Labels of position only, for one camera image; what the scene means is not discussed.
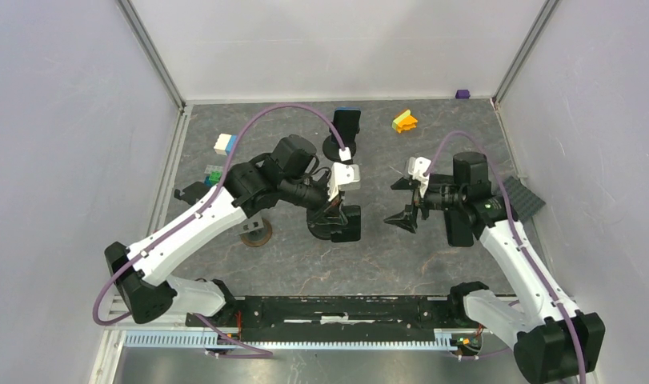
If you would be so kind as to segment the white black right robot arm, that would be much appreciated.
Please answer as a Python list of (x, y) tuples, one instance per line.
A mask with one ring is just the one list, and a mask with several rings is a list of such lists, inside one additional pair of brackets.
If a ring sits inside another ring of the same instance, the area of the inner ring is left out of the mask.
[(451, 288), (447, 317), (456, 326), (473, 321), (504, 342), (529, 383), (583, 378), (595, 370), (606, 333), (597, 313), (584, 313), (553, 279), (529, 243), (519, 216), (503, 190), (492, 187), (485, 154), (461, 152), (451, 174), (433, 174), (427, 158), (410, 158), (392, 185), (409, 190), (411, 203), (385, 222), (414, 233), (418, 220), (443, 212), (447, 242), (471, 247), (480, 242), (502, 269), (519, 309), (481, 282)]

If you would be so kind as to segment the black round base phone stand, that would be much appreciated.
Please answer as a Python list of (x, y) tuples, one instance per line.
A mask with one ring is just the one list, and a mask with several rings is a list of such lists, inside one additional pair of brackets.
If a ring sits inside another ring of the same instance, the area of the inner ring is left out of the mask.
[(323, 155), (327, 159), (331, 160), (332, 162), (342, 162), (342, 163), (351, 162), (352, 159), (354, 158), (354, 156), (356, 155), (357, 144), (354, 141), (349, 141), (349, 142), (344, 141), (343, 143), (347, 145), (346, 148), (350, 152), (350, 158), (349, 159), (347, 159), (345, 161), (343, 161), (341, 159), (341, 151), (342, 151), (342, 149), (341, 149), (338, 141), (336, 140), (336, 138), (335, 138), (335, 136), (333, 134), (328, 136), (327, 138), (325, 138), (324, 141), (322, 142), (322, 153), (323, 153)]

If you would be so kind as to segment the blue edged black phone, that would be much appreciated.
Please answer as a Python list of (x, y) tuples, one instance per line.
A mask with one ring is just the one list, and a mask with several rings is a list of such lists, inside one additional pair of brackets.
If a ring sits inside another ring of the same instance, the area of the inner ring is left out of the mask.
[(332, 124), (345, 143), (353, 142), (360, 131), (361, 110), (343, 107), (335, 110)]

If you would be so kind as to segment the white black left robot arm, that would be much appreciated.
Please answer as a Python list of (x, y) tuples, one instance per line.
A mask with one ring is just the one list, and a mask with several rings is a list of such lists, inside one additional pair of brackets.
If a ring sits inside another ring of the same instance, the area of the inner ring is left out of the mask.
[(292, 134), (272, 152), (233, 165), (224, 173), (224, 182), (160, 230), (129, 246), (109, 245), (106, 260), (128, 317), (144, 324), (173, 310), (207, 316), (217, 326), (230, 324), (236, 305), (219, 283), (176, 278), (172, 273), (212, 239), (280, 201), (305, 209), (306, 226), (316, 238), (358, 241), (361, 209), (343, 205), (345, 191), (359, 187), (360, 180), (350, 153), (340, 151), (341, 162), (314, 180), (307, 168), (318, 163), (316, 149)]

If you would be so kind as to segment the teal edged black phone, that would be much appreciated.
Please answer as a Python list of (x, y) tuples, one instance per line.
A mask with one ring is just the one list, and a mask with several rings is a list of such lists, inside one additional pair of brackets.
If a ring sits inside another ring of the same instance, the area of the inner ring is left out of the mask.
[(341, 206), (340, 224), (331, 227), (332, 242), (357, 242), (361, 239), (362, 209), (358, 205)]

